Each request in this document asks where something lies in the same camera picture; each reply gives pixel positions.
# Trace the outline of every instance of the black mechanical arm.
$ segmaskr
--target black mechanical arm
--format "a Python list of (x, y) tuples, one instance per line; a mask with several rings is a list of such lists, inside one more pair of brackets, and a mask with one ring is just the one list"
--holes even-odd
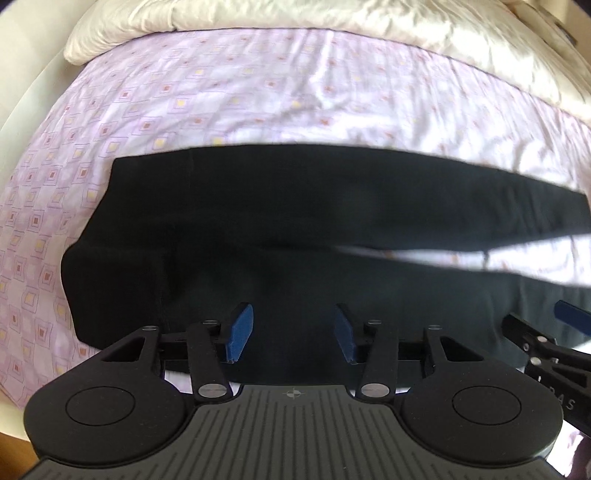
[[(583, 330), (588, 313), (559, 303)], [(243, 385), (235, 362), (254, 313), (163, 335), (146, 326), (40, 389), (25, 427), (41, 460), (26, 480), (400, 479), (552, 480), (544, 459), (563, 418), (591, 433), (591, 356), (513, 315), (503, 334), (529, 355), (525, 375), (461, 345), (437, 325), (405, 342), (379, 320), (335, 311), (345, 360), (364, 364), (354, 393), (342, 385)], [(192, 394), (163, 380), (188, 362)], [(422, 380), (397, 393), (401, 362)]]

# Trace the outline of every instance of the black cloth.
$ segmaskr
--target black cloth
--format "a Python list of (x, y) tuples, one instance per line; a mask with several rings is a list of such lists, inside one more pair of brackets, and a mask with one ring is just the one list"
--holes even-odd
[(141, 325), (184, 330), (239, 301), (255, 330), (232, 380), (353, 382), (332, 335), (334, 305), (397, 322), (417, 339), (437, 323), (515, 366), (514, 312), (574, 345), (565, 300), (591, 290), (504, 273), (355, 257), (336, 245), (483, 250), (591, 232), (586, 198), (459, 161), (324, 145), (246, 145), (122, 158), (62, 280), (78, 338), (104, 348)]

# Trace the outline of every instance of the blue gripper pad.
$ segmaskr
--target blue gripper pad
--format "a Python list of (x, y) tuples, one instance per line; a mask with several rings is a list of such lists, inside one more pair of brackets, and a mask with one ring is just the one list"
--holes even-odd
[(232, 364), (237, 362), (244, 350), (246, 342), (252, 333), (254, 322), (254, 311), (252, 305), (248, 304), (232, 325), (230, 340), (226, 344), (226, 362)]
[(591, 313), (559, 300), (554, 305), (554, 317), (576, 328), (579, 332), (591, 336)]
[(343, 311), (337, 307), (335, 315), (335, 337), (348, 363), (357, 361), (357, 345), (353, 338), (353, 327)]

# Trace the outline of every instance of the bed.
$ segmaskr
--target bed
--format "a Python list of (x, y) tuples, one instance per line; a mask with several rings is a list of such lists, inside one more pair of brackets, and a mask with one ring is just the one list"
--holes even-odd
[[(19, 408), (95, 351), (74, 333), (60, 263), (97, 211), (116, 158), (347, 145), (591, 193), (589, 66), (522, 2), (102, 0), (73, 25), (63, 54), (86, 66), (77, 76), (65, 70), (75, 79), (22, 145), (0, 200), (0, 385)], [(518, 274), (591, 301), (591, 231), (577, 221), (557, 238), (486, 251), (335, 247)]]

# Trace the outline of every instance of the circular cap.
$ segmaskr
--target circular cap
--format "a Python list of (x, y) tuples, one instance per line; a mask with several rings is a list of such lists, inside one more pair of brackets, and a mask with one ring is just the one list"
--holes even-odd
[(82, 425), (99, 427), (126, 418), (135, 407), (134, 396), (116, 387), (88, 388), (66, 404), (68, 416)]
[(452, 403), (460, 417), (480, 425), (502, 425), (521, 412), (519, 399), (498, 387), (465, 388), (456, 393)]
[(361, 387), (361, 393), (370, 398), (382, 398), (390, 393), (390, 389), (381, 383), (367, 383)]
[(223, 397), (228, 389), (219, 383), (208, 383), (199, 387), (197, 392), (203, 398), (219, 398)]
[(562, 427), (550, 390), (501, 362), (447, 362), (404, 396), (415, 438), (452, 461), (509, 466), (544, 457)]

